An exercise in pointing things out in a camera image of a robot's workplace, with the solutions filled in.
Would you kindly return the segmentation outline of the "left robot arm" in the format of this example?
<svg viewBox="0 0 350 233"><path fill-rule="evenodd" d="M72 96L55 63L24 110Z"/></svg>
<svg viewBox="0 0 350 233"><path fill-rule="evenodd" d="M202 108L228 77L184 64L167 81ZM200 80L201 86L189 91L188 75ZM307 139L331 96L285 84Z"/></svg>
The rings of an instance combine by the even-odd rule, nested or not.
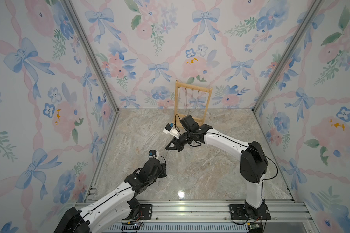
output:
<svg viewBox="0 0 350 233"><path fill-rule="evenodd" d="M77 210L65 212L54 230L56 233L101 233L107 227L139 214L136 196L143 193L158 178L165 178L166 163L156 156L149 158L142 168L136 169L112 192L98 201Z"/></svg>

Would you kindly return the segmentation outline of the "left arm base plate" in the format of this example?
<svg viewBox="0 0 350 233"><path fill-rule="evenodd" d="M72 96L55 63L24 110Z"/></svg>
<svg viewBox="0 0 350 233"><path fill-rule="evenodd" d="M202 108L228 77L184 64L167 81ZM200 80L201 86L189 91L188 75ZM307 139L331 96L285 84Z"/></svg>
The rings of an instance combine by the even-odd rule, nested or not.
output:
<svg viewBox="0 0 350 233"><path fill-rule="evenodd" d="M129 215L126 219L129 220L151 220L153 213L152 204L139 204L130 208Z"/></svg>

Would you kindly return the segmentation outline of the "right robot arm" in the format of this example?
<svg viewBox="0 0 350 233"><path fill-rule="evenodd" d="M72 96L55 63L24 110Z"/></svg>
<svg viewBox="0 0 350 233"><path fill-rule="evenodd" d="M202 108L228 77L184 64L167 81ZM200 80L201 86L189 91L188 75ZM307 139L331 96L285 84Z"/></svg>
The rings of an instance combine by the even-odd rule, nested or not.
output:
<svg viewBox="0 0 350 233"><path fill-rule="evenodd" d="M182 151L185 145L200 147L214 146L240 161L240 174L247 182L247 197L244 203L248 219L270 220L270 212L263 198L263 182L272 180L279 173L275 162L267 157L259 142L244 142L227 136L208 124L199 125L191 115L180 119L185 130L180 133L175 123L168 123L163 132L173 139L166 150Z"/></svg>

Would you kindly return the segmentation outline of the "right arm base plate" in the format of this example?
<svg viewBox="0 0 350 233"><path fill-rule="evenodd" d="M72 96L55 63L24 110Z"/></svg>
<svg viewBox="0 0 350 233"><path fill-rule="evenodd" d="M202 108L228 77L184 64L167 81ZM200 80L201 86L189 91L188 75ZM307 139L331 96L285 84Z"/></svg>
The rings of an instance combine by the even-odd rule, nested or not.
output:
<svg viewBox="0 0 350 233"><path fill-rule="evenodd" d="M271 220L270 211L265 203L258 208L249 204L230 204L228 207L232 220Z"/></svg>

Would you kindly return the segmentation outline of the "wooden jewelry display stand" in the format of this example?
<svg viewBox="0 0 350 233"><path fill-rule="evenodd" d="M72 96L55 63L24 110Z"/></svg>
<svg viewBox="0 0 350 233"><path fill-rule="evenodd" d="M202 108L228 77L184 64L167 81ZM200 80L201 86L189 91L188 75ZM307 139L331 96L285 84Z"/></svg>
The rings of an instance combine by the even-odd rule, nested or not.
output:
<svg viewBox="0 0 350 233"><path fill-rule="evenodd" d="M190 115L190 110L200 109L203 115L194 116L193 119L202 125L210 105L213 88L206 88L192 84L182 83L176 80L174 100L174 124L181 127L180 119Z"/></svg>

